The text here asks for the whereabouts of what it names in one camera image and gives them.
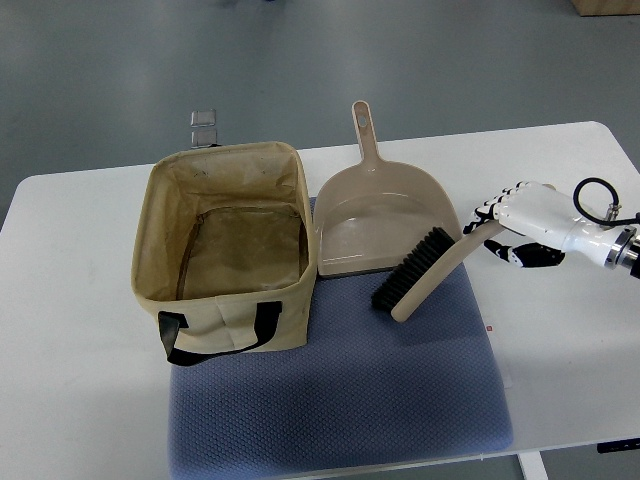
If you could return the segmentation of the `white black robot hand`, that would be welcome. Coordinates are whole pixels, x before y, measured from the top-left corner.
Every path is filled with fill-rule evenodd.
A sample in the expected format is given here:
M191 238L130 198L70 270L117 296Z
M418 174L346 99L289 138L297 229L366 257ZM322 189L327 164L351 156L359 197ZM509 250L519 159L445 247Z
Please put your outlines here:
M580 203L582 189L591 183L602 185L611 194L603 218ZM619 219L619 210L617 191L601 178L582 180L570 196L545 184L520 182L477 207L463 232L469 234L489 221L497 221L505 230L530 238L530 243L520 246L484 241L485 248L496 257L522 268L557 266L567 253L578 252L599 266L614 269L620 266L620 253L628 240L625 228L637 229L639 224L637 216Z

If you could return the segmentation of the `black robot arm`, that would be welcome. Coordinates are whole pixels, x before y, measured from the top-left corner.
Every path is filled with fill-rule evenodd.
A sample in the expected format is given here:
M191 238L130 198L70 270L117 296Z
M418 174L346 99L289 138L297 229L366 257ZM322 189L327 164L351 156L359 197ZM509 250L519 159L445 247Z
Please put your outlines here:
M619 265L626 268L629 274L636 278L640 278L640 246L639 234L636 228L626 227L624 232L628 235L623 249L619 257Z

